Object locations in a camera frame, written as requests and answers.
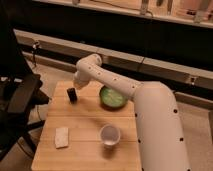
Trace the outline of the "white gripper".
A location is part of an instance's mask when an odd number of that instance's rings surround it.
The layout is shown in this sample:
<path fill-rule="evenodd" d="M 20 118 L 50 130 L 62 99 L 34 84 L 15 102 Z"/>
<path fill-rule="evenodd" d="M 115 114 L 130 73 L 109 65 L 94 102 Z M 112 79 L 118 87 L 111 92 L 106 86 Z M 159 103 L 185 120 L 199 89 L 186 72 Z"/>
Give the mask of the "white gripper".
<path fill-rule="evenodd" d="M 87 86 L 89 82 L 90 82 L 90 77 L 86 75 L 85 73 L 77 71 L 74 74 L 73 85 L 75 88 L 82 89 L 83 87 Z"/>

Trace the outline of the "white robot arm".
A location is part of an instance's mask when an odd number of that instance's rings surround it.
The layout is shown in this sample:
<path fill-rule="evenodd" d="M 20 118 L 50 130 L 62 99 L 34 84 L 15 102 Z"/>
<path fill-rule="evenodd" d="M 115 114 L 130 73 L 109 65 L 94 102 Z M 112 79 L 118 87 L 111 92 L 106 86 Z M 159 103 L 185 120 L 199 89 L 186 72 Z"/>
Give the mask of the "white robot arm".
<path fill-rule="evenodd" d="M 159 81 L 138 81 L 101 67 L 92 54 L 76 63 L 74 86 L 82 89 L 91 79 L 119 92 L 134 103 L 142 171 L 192 171 L 176 98 Z"/>

